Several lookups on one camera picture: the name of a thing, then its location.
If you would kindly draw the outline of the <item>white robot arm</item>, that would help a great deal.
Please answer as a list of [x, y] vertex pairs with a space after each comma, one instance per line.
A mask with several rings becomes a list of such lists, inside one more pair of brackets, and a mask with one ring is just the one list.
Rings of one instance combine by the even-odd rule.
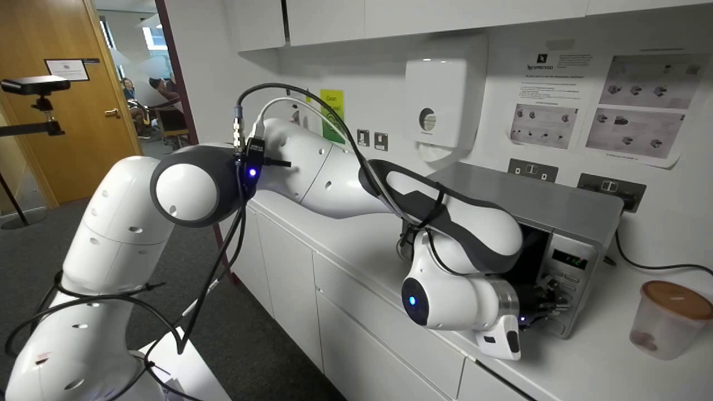
[[47, 309], [9, 375], [6, 401], [161, 401], [169, 387], [126, 335], [179, 224], [244, 218], [256, 192], [311, 211], [402, 216], [412, 240], [402, 280], [405, 315], [430, 329], [468, 329], [494, 359], [521, 356], [520, 295], [507, 273], [521, 256], [516, 216], [389, 161], [364, 161], [295, 122], [267, 118], [236, 145], [194, 145], [157, 161], [128, 156], [97, 187]]

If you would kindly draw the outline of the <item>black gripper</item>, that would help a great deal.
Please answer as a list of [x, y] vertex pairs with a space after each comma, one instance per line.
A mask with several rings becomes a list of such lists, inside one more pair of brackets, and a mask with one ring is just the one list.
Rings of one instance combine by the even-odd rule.
[[563, 285], [563, 279], [558, 273], [547, 273], [537, 283], [520, 285], [517, 296], [521, 327], [531, 327], [570, 307], [570, 295]]

